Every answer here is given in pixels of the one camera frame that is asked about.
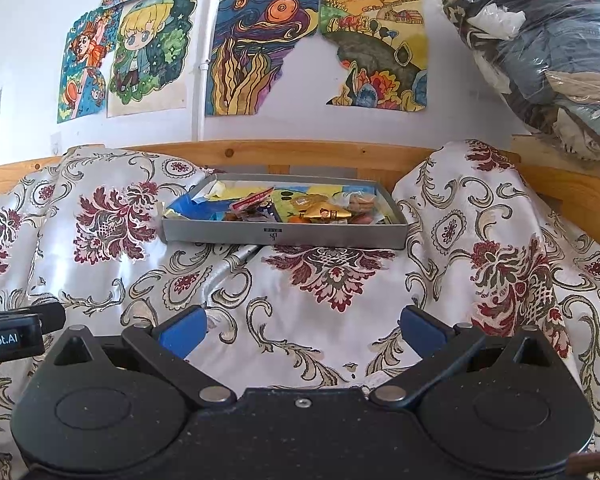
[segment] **cartoon face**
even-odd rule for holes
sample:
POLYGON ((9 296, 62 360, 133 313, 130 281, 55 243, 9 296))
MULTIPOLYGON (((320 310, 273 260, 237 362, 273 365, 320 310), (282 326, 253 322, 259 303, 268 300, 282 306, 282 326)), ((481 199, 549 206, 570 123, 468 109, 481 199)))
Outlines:
POLYGON ((153 24, 149 22, 145 30, 130 30, 126 34, 125 48, 127 50, 140 50, 146 47, 155 38, 155 34, 152 32, 153 29, 153 24))
POLYGON ((89 40, 88 36, 81 35, 80 38, 78 38, 77 48, 76 48, 75 55, 78 58, 86 56, 87 52, 89 51, 89 44, 90 43, 91 43, 91 41, 89 40))

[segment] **white patterned cloth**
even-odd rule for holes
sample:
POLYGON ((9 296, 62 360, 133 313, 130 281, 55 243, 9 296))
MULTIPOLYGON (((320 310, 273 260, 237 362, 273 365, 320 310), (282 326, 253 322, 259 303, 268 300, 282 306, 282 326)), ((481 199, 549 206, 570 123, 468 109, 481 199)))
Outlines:
MULTIPOLYGON (((378 386, 418 361, 398 329, 406 304, 489 334, 536 323, 582 385, 600 449, 600 247, 493 148, 449 144, 397 184, 404 251, 166 244, 158 202, 209 173, 77 148, 25 177, 0 196, 0 310, 53 296, 67 326, 113 335, 202 304, 209 332, 187 359, 238 395, 378 386)), ((25 471, 9 420, 41 360, 0 365, 1 480, 25 471)))

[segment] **wooden bed frame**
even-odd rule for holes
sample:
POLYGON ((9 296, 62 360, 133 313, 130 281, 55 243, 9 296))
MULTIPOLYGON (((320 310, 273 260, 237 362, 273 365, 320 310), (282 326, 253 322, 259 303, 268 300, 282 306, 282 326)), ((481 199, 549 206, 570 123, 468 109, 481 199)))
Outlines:
MULTIPOLYGON (((289 174, 290 166, 355 168, 358 178, 381 182, 389 191, 433 152, 389 144, 312 140, 212 140, 126 149, 177 156, 199 166, 266 166, 270 174, 289 174)), ((523 164, 517 153, 503 153, 538 194, 600 243, 600 177, 523 164)), ((26 174, 60 160, 55 156, 0 166, 0 193, 10 191, 26 174)))

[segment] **white wall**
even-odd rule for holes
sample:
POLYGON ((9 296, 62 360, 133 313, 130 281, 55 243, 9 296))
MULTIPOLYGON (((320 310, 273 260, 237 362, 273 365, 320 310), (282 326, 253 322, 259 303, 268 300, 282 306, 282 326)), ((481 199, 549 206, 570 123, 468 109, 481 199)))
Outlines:
MULTIPOLYGON (((338 63, 336 47, 316 34, 300 41, 285 58, 283 76, 256 116, 201 118, 198 65, 205 51, 204 31, 213 25, 218 0, 198 0, 186 68, 187 109, 113 119, 101 113, 56 124, 67 31, 100 1, 0 0, 1 164, 51 155, 52 137, 61 139, 62 150, 90 142, 118 147, 198 137, 338 139, 430 147, 471 137, 506 148, 511 134, 525 133, 484 82, 436 1, 425 5, 430 54, 429 107, 423 112, 325 105, 339 94, 346 71, 338 63)), ((107 77, 112 57, 103 67, 107 77)))

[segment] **cartoon boy's cap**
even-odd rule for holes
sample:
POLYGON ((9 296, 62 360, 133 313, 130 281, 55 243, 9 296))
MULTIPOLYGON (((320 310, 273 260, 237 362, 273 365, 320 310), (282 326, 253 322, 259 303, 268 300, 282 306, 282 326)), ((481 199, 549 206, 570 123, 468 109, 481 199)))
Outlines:
MULTIPOLYGON (((173 0, 144 0, 142 2, 139 2, 139 3, 135 4, 133 7, 131 7, 131 9, 129 10, 129 12, 127 13, 127 15, 131 14, 132 12, 136 12, 136 10, 145 9, 147 7, 151 7, 151 6, 154 6, 154 5, 160 5, 160 4, 170 4, 170 5, 173 5, 173 0)), ((172 21, 173 21, 173 17, 169 16, 164 21, 164 24, 168 25, 172 21)))

